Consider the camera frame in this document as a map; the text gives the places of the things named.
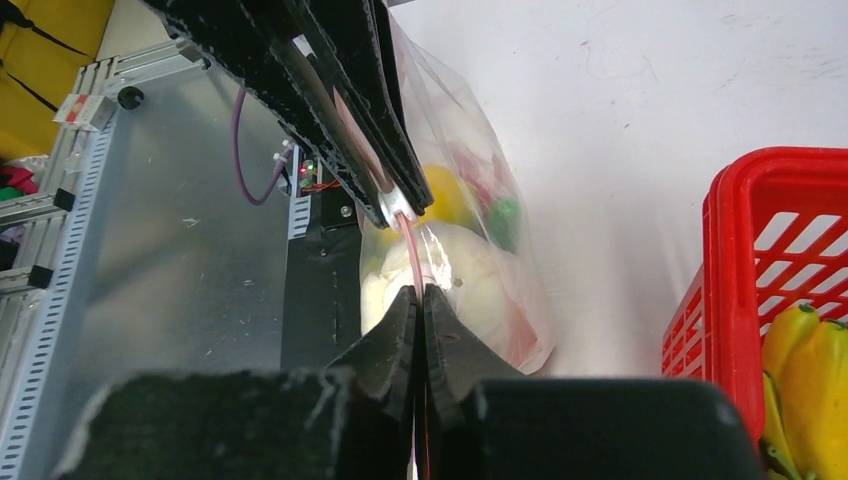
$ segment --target bunch of bananas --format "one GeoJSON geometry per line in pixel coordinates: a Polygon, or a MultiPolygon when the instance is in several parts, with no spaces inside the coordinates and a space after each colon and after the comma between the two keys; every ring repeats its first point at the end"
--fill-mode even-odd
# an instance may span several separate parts
{"type": "Polygon", "coordinates": [[[769,478],[848,480],[848,330],[798,305],[763,340],[769,478]]]}

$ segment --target ziplock bag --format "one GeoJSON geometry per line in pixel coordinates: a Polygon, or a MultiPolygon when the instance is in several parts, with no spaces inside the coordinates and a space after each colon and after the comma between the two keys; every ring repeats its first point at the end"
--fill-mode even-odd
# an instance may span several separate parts
{"type": "MultiPolygon", "coordinates": [[[[394,20],[392,36],[407,132],[435,198],[412,229],[424,282],[438,285],[459,320],[501,358],[532,373],[554,348],[551,314],[524,203],[503,151],[465,81],[410,41],[394,20]]],[[[338,97],[336,102],[359,150],[378,163],[338,97]]],[[[413,277],[400,233],[380,230],[362,215],[360,226],[365,334],[413,277]]]]}

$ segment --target purple cable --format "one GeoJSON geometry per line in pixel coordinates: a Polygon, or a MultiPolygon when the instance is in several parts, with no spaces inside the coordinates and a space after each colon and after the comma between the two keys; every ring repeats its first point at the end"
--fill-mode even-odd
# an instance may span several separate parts
{"type": "Polygon", "coordinates": [[[265,193],[263,193],[261,197],[256,198],[250,194],[250,190],[247,189],[247,184],[244,183],[244,175],[241,173],[241,158],[238,154],[238,127],[241,122],[241,109],[244,107],[245,94],[245,90],[243,88],[239,88],[239,93],[236,96],[236,104],[233,105],[233,117],[230,122],[230,143],[233,146],[233,164],[235,164],[236,167],[236,179],[239,183],[239,189],[244,195],[244,198],[246,198],[251,205],[259,206],[265,203],[265,201],[268,200],[268,197],[271,196],[271,192],[274,191],[274,187],[277,185],[277,179],[280,178],[280,175],[286,168],[286,162],[282,160],[279,162],[277,168],[274,169],[274,173],[272,174],[271,183],[268,184],[268,188],[265,189],[265,193]]]}

